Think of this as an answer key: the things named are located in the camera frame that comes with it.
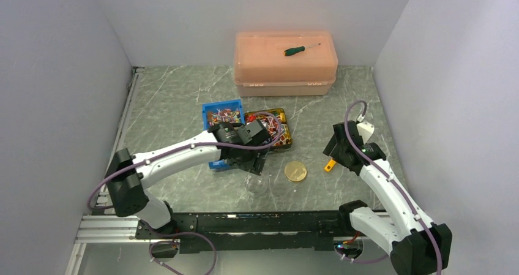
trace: blue plastic bin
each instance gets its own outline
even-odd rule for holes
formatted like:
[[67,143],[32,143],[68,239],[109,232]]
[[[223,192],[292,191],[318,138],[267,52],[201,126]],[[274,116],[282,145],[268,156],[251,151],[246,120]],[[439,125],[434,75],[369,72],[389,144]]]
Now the blue plastic bin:
[[[224,102],[212,102],[210,104],[202,105],[202,120],[204,121],[204,130],[208,130],[211,126],[208,121],[208,116],[214,115],[219,122],[240,122],[245,123],[244,112],[242,107],[241,99],[226,100]],[[225,163],[224,160],[218,160],[216,162],[210,162],[209,168],[211,169],[229,169],[230,166]]]

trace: green screwdriver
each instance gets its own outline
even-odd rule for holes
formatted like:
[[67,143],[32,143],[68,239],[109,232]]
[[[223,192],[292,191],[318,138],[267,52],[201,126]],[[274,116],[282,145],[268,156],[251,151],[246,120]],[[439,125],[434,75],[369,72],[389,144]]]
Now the green screwdriver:
[[300,53],[302,51],[305,51],[307,48],[316,47],[318,45],[321,45],[321,44],[317,43],[317,44],[310,45],[308,47],[292,47],[292,48],[289,48],[289,49],[285,50],[285,56],[293,56],[296,53]]

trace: gold coin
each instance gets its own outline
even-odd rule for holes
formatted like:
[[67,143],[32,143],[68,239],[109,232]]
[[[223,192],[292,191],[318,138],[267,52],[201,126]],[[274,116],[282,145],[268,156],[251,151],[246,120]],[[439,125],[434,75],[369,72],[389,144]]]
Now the gold coin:
[[307,167],[302,162],[296,160],[285,166],[285,176],[292,182],[299,182],[307,176]]

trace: marble surface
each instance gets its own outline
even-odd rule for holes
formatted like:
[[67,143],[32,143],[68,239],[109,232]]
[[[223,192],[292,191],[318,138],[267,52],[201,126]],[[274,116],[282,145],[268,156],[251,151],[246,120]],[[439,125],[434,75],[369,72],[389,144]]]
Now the marble surface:
[[[192,137],[203,130],[202,104],[239,98],[229,66],[147,67],[131,111],[125,145],[131,153],[152,151]],[[270,154],[263,176],[268,186],[252,194],[245,187],[247,172],[215,172],[207,164],[170,176],[150,188],[175,212],[187,211],[298,211],[338,209],[352,200],[383,208],[373,191],[354,173],[337,165],[323,168],[328,157],[322,151],[333,134],[332,125],[343,120],[348,104],[368,102],[366,121],[375,125],[370,141],[388,155],[395,174],[406,186],[386,118],[366,66],[340,66],[337,80],[325,96],[244,97],[244,111],[284,108],[293,146]],[[360,110],[355,109],[354,117]],[[299,183],[287,180],[285,165],[298,160],[308,169]]]

